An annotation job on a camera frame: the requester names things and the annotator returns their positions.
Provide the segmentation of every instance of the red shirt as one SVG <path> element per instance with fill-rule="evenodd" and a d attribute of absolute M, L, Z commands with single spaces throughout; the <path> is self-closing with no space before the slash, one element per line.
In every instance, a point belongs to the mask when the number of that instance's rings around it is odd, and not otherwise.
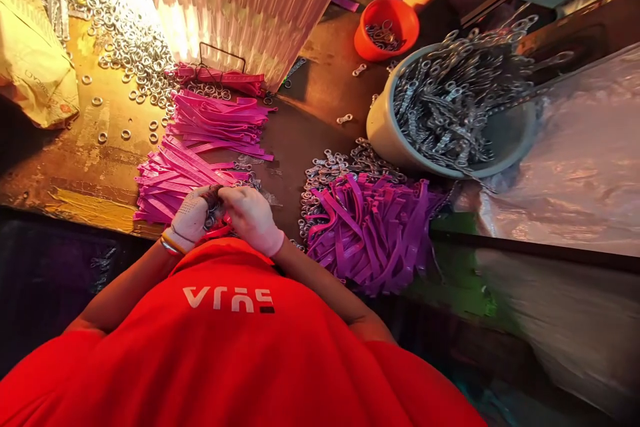
<path fill-rule="evenodd" d="M 192 251 L 113 333 L 67 332 L 26 357 L 0 382 L 0 425 L 485 423 L 422 359 L 362 342 L 230 239 Z"/>

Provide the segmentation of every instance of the green surface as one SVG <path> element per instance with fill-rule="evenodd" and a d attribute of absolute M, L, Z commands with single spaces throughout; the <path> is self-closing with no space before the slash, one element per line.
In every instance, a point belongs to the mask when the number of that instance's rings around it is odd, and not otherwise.
<path fill-rule="evenodd" d="M 431 223 L 431 229 L 476 234 L 475 214 L 452 213 L 443 216 Z M 489 291 L 479 275 L 475 248 L 441 242 L 435 242 L 433 247 L 442 278 L 436 272 L 429 272 L 426 278 L 417 276 L 403 295 L 446 309 L 480 326 L 521 336 L 506 303 Z"/>

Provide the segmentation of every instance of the table surface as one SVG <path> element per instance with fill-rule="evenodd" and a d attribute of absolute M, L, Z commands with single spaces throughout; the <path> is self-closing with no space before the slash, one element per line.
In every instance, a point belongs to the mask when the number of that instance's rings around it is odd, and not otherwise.
<path fill-rule="evenodd" d="M 366 5 L 372 0 L 357 0 Z M 385 64 L 370 65 L 359 77 L 351 72 L 362 63 L 353 48 L 359 13 L 330 5 L 314 28 L 300 55 L 308 62 L 291 77 L 292 88 L 281 89 L 269 114 L 261 146 L 275 156 L 273 162 L 254 167 L 272 195 L 275 221 L 291 238 L 298 238 L 300 193 L 305 169 L 325 149 L 349 153 L 354 139 L 365 135 L 371 96 L 384 88 Z M 446 0 L 435 0 L 421 18 L 416 48 L 442 39 L 457 26 Z M 122 71 L 97 65 L 103 46 L 87 34 L 89 22 L 72 18 L 71 41 L 77 78 L 90 75 L 91 85 L 78 84 L 80 116 L 69 129 L 43 131 L 3 101 L 5 122 L 0 125 L 0 205 L 34 211 L 89 226 L 156 238 L 160 225 L 133 222 L 138 195 L 137 165 L 154 147 L 149 143 L 149 122 L 162 111 L 146 101 L 129 101 L 132 84 L 121 81 Z M 103 105 L 93 107 L 95 96 Z M 336 118 L 352 113 L 354 120 L 337 125 Z M 123 129 L 131 139 L 121 139 Z M 97 143 L 106 131 L 106 144 Z M 203 155 L 207 161 L 237 159 L 232 151 Z"/>

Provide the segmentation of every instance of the pile of purple straps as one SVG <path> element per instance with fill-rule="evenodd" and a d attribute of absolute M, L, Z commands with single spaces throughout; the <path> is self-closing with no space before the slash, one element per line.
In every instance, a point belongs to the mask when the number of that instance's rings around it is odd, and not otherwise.
<path fill-rule="evenodd" d="M 257 104 L 255 98 L 239 97 L 236 102 L 203 97 L 189 90 L 172 95 L 174 123 L 166 133 L 182 135 L 183 143 L 194 153 L 225 148 L 251 157 L 271 161 L 260 148 L 262 128 L 267 114 L 274 109 Z"/>
<path fill-rule="evenodd" d="M 339 177 L 322 191 L 311 189 L 326 213 L 307 221 L 326 223 L 309 230 L 307 254 L 369 296 L 398 294 L 415 272 L 424 275 L 427 264 L 437 267 L 429 219 L 443 195 L 430 192 L 424 179 L 409 186 L 367 173 L 354 177 Z"/>

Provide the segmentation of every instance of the hand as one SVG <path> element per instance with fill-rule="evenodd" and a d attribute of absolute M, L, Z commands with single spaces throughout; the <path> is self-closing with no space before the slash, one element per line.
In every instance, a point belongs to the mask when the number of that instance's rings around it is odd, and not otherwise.
<path fill-rule="evenodd" d="M 222 187 L 218 195 L 241 239 L 267 257 L 280 250 L 285 233 L 275 226 L 271 206 L 260 192 L 251 187 Z"/>
<path fill-rule="evenodd" d="M 205 233 L 204 226 L 211 205 L 217 201 L 219 185 L 206 185 L 194 189 L 185 197 L 171 222 L 162 234 L 167 243 L 186 254 Z"/>

